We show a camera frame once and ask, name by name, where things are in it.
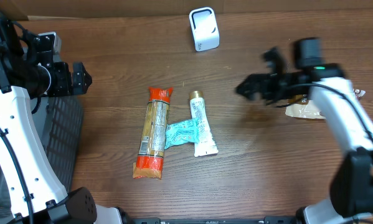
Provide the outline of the beige paper pouch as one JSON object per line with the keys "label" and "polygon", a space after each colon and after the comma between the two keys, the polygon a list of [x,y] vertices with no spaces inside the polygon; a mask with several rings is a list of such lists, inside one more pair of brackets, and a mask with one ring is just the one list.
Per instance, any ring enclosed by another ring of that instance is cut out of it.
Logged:
{"label": "beige paper pouch", "polygon": [[[353,93],[355,94],[356,100],[359,101],[366,94],[366,91],[353,89]],[[334,104],[333,100],[335,100],[336,103],[344,101],[344,99],[337,94],[333,93],[333,95],[334,96],[331,98],[332,104]],[[326,119],[322,111],[316,107],[315,101],[309,100],[307,95],[298,95],[297,98],[300,96],[303,98],[301,101],[286,107],[285,114],[287,116],[301,119]]]}

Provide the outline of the white tube with gold cap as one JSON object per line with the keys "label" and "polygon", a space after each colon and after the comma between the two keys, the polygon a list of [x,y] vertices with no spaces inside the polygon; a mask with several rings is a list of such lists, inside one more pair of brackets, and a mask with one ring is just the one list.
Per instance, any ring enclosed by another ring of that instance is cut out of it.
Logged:
{"label": "white tube with gold cap", "polygon": [[192,91],[189,94],[189,98],[191,116],[192,119],[197,120],[199,132],[198,141],[194,144],[194,157],[215,155],[219,151],[207,119],[203,93],[201,91]]}

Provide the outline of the teal snack packet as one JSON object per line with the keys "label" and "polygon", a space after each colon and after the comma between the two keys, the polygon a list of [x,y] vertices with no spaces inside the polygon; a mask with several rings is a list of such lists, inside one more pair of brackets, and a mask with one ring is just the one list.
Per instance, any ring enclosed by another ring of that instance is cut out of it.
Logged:
{"label": "teal snack packet", "polygon": [[172,146],[197,142],[199,142],[199,129],[196,118],[167,125],[165,150]]}

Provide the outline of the red and clear snack package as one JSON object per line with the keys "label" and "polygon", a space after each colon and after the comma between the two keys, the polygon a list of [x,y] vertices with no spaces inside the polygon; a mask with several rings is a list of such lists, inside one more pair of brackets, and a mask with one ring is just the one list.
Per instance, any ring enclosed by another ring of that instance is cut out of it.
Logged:
{"label": "red and clear snack package", "polygon": [[149,88],[143,132],[133,178],[162,178],[166,128],[173,89]]}

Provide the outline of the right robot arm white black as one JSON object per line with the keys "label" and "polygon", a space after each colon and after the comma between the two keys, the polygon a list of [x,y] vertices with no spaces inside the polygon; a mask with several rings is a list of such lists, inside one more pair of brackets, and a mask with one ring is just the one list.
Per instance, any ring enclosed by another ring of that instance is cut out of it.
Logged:
{"label": "right robot arm white black", "polygon": [[249,75],[235,91],[248,100],[259,93],[267,105],[306,95],[322,112],[343,161],[329,197],[301,207],[288,223],[359,223],[373,215],[373,122],[339,64],[326,63],[317,37],[293,44],[295,72],[287,72],[277,48],[263,54],[270,73]]}

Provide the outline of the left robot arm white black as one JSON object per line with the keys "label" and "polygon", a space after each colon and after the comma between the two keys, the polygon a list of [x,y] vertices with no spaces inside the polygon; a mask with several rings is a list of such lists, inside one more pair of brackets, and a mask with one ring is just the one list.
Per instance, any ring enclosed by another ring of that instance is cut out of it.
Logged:
{"label": "left robot arm white black", "polygon": [[35,34],[0,17],[0,167],[13,223],[126,223],[118,207],[97,205],[85,187],[68,192],[53,171],[30,102],[86,94],[92,77],[80,62],[54,60],[59,37]]}

